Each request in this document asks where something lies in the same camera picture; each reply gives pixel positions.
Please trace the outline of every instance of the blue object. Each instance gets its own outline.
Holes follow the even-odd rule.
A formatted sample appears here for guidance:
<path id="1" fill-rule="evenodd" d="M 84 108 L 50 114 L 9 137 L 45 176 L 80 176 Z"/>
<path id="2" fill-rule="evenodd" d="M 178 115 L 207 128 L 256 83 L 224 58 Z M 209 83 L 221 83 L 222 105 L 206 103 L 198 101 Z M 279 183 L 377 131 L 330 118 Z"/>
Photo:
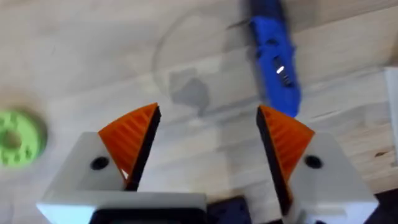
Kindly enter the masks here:
<path id="1" fill-rule="evenodd" d="M 299 112 L 301 93 L 279 0 L 251 0 L 251 29 L 257 44 L 257 62 L 271 106 L 291 117 Z"/>

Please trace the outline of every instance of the wood grain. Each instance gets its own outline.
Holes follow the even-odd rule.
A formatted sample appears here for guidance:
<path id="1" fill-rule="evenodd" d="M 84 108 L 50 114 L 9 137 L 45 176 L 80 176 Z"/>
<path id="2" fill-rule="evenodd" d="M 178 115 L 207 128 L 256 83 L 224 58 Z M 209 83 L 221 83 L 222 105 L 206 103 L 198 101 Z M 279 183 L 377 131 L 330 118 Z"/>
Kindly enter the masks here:
<path id="1" fill-rule="evenodd" d="M 332 133 L 375 193 L 398 187 L 382 71 L 398 52 L 397 3 L 286 0 L 297 119 Z M 229 28 L 246 16 L 239 0 L 0 1 L 0 108 L 28 107 L 49 129 L 37 162 L 0 169 L 0 217 L 46 223 L 34 204 L 80 133 L 156 101 L 140 190 L 243 194 L 255 223 L 279 218 L 251 41 Z"/>

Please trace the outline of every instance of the screw hole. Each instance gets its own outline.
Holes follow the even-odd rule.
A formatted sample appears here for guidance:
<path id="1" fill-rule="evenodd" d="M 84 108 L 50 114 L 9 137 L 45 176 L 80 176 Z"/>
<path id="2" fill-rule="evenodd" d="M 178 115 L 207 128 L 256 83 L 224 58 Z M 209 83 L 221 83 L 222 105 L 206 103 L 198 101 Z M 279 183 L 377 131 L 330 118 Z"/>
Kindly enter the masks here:
<path id="1" fill-rule="evenodd" d="M 107 157 L 99 156 L 91 162 L 90 167 L 92 170 L 101 170 L 104 169 L 108 164 L 109 159 Z"/>
<path id="2" fill-rule="evenodd" d="M 322 160 L 318 156 L 314 155 L 306 156 L 305 164 L 312 169 L 321 169 L 323 166 Z"/>

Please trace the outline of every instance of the orange gripper pad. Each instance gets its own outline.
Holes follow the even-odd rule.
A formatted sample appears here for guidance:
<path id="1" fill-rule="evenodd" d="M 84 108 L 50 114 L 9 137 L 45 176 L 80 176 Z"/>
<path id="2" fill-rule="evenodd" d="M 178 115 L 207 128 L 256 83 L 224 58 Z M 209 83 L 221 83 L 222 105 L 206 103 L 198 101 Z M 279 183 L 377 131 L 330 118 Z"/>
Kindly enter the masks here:
<path id="1" fill-rule="evenodd" d="M 306 125 L 268 106 L 260 109 L 274 145 L 276 157 L 285 180 L 288 180 L 315 134 Z"/>
<path id="2" fill-rule="evenodd" d="M 159 107 L 153 103 L 125 114 L 98 132 L 126 184 L 141 178 L 159 122 Z"/>
<path id="3" fill-rule="evenodd" d="M 264 143 L 268 165 L 283 216 L 293 203 L 289 177 L 315 134 L 290 116 L 260 105 L 257 126 Z"/>

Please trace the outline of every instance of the green gear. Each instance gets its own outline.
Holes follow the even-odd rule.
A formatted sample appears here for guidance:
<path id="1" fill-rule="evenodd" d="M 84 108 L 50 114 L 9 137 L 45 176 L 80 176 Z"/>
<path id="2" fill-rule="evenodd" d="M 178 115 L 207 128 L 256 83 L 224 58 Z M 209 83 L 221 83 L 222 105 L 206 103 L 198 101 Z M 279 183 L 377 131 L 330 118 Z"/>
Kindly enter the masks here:
<path id="1" fill-rule="evenodd" d="M 44 146 L 44 135 L 32 118 L 20 111 L 0 111 L 0 163 L 5 166 L 30 164 Z"/>

